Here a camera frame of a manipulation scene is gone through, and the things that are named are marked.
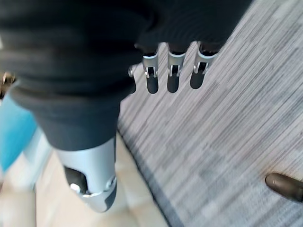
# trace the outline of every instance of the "blue object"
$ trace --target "blue object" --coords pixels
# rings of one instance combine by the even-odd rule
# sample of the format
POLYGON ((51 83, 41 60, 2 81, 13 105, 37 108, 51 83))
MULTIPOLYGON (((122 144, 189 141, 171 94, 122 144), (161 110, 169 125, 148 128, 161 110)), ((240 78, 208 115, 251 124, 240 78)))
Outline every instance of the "blue object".
POLYGON ((3 172, 29 144, 35 130, 32 114, 16 105, 8 93, 0 106, 0 166, 3 172))

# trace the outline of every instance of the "black sweater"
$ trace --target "black sweater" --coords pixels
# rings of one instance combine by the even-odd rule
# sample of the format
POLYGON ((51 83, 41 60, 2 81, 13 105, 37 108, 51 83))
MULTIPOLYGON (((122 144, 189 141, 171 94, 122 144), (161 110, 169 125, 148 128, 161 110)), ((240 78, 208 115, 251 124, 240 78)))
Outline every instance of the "black sweater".
POLYGON ((0 0, 0 69, 19 83, 49 142, 63 150, 103 144, 116 133, 130 92, 134 47, 203 41, 220 49, 251 0, 0 0))

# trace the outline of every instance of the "prosthetic arm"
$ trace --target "prosthetic arm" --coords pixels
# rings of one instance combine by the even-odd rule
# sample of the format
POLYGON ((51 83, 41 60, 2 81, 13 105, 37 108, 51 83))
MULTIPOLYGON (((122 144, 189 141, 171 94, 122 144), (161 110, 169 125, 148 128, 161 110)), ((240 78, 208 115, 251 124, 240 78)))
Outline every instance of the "prosthetic arm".
POLYGON ((189 44, 212 44, 197 54, 191 86, 198 88, 250 2, 0 2, 0 67, 19 81, 11 96, 33 113, 71 190, 95 211, 115 199, 115 134, 120 102, 135 91, 132 65, 143 58, 147 88, 156 93, 157 46, 169 43, 173 93, 189 44))

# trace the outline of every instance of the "gray carpet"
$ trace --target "gray carpet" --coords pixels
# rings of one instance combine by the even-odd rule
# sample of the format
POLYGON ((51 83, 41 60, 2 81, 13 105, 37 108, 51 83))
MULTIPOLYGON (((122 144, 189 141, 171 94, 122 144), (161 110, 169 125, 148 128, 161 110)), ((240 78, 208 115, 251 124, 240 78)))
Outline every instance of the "gray carpet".
POLYGON ((267 173, 303 179, 303 1, 257 0, 192 90, 196 45, 176 94, 138 89, 119 130, 173 227, 302 227, 303 205, 271 192, 267 173))

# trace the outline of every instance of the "black sleeve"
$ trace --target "black sleeve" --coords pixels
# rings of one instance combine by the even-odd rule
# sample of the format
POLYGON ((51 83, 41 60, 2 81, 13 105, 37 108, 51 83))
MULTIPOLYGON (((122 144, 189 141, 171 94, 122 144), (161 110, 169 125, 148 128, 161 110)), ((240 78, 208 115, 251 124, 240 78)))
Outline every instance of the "black sleeve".
POLYGON ((116 133, 132 89, 134 44, 161 22, 168 1, 0 0, 0 68, 18 76, 14 100, 63 150, 98 146, 116 133))

